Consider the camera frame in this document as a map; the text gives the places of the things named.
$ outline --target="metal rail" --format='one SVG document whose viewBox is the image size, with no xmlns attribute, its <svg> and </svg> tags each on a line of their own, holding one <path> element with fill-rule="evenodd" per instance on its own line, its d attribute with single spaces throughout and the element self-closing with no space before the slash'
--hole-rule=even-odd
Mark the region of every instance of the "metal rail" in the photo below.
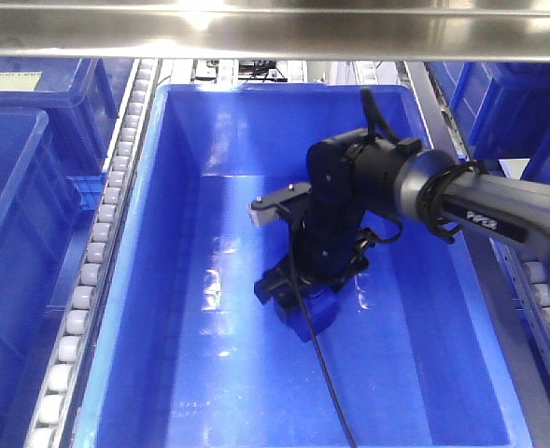
<svg viewBox="0 0 550 448">
<path fill-rule="evenodd" d="M 0 55 L 550 61 L 550 1 L 0 0 Z"/>
</svg>

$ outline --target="roller conveyor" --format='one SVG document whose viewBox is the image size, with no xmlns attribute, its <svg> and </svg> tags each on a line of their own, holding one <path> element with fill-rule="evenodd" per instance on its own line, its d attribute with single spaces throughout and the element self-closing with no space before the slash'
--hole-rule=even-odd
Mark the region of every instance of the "roller conveyor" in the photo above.
<svg viewBox="0 0 550 448">
<path fill-rule="evenodd" d="M 126 214 L 134 182 L 138 149 L 157 82 L 159 61 L 137 60 L 111 139 L 107 176 L 96 211 L 78 279 L 68 300 L 50 355 L 25 446 L 47 448 L 68 445 L 77 414 L 93 341 L 100 328 L 103 299 L 110 286 L 114 256 L 118 252 L 120 223 Z"/>
</svg>

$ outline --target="white label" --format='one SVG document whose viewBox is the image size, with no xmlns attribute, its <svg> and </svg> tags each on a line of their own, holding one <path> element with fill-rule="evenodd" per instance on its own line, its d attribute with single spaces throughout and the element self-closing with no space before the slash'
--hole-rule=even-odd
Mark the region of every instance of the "white label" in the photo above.
<svg viewBox="0 0 550 448">
<path fill-rule="evenodd" d="M 0 73 L 0 91 L 34 91 L 42 72 Z"/>
</svg>

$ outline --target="robotic arm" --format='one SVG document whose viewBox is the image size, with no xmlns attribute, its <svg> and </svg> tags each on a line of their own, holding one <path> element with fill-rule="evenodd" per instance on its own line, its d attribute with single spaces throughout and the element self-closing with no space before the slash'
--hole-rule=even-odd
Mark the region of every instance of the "robotic arm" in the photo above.
<svg viewBox="0 0 550 448">
<path fill-rule="evenodd" d="M 400 237 L 400 217 L 423 221 L 447 242 L 464 227 L 534 254 L 550 286 L 549 185 L 485 175 L 476 162 L 456 165 L 420 140 L 400 140 L 369 89 L 361 101 L 368 129 L 311 146 L 309 184 L 289 185 L 249 206 L 257 226 L 279 218 L 289 224 L 289 253 L 254 287 L 263 304 L 275 299 L 292 310 L 315 287 L 339 290 L 366 269 L 368 247 Z M 394 222 L 397 234 L 383 239 L 362 229 L 367 211 Z M 448 229 L 451 222 L 457 225 Z"/>
</svg>

